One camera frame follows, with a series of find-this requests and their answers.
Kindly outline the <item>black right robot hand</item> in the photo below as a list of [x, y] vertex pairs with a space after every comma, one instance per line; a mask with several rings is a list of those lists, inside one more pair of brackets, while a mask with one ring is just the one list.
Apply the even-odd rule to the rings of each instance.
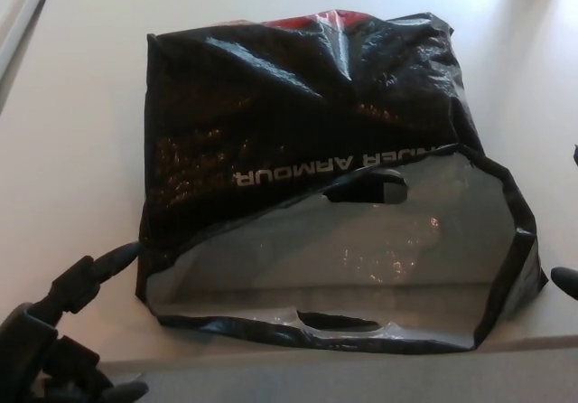
[[[577, 173], [573, 174], [572, 184], [568, 197], [565, 199], [567, 210], [567, 238], [575, 246], [574, 254], [577, 254]], [[550, 272], [550, 277], [555, 285], [574, 301], [577, 300], [577, 268], [554, 267]]]

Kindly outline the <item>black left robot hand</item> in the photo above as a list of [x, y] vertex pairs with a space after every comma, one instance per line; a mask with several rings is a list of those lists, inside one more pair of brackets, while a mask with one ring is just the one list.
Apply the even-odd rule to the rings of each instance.
[[142, 381], [113, 384], [99, 369], [99, 355], [67, 336], [57, 325], [76, 314], [101, 285], [122, 272], [142, 246], [131, 242], [99, 258], [85, 256], [55, 278], [47, 295], [23, 303], [1, 324], [3, 402], [136, 402], [149, 388]]

